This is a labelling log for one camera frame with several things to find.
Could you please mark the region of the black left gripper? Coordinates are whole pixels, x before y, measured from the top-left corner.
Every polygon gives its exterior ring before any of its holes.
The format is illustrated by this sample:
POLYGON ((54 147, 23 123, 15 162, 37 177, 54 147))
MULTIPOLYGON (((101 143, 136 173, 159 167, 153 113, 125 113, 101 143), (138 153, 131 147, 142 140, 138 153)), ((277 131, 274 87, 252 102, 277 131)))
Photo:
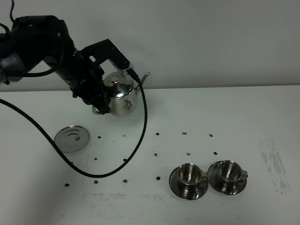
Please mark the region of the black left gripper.
POLYGON ((100 114, 109 113, 110 107, 103 82, 101 64, 109 60, 112 65, 119 62, 121 55, 109 39, 87 46, 73 55, 66 55, 56 73, 72 91, 74 98, 81 98, 86 104, 96 107, 100 114))

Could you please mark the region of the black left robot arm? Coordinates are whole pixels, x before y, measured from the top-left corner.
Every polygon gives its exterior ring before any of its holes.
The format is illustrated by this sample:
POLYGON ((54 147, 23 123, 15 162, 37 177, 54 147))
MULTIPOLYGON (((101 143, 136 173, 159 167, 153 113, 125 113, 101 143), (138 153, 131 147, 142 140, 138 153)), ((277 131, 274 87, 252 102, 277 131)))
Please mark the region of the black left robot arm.
POLYGON ((0 81, 9 85, 25 77, 56 73, 73 97, 108 113, 109 90, 101 64, 109 60, 121 74, 137 80, 129 60, 109 40, 77 50, 63 20, 55 16, 24 16, 0 36, 0 81))

